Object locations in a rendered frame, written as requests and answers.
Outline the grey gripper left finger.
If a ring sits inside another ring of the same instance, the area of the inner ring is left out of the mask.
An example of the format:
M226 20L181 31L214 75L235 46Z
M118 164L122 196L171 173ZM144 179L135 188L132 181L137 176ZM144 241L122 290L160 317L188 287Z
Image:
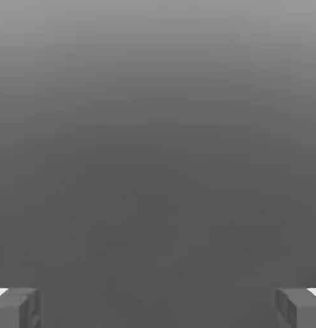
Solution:
M42 328L38 288L0 288L0 328Z

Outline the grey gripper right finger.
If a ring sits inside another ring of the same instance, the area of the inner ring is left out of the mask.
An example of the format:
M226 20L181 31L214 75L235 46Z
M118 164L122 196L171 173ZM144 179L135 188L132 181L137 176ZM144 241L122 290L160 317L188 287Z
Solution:
M279 328L316 328L316 288L278 288L274 300Z

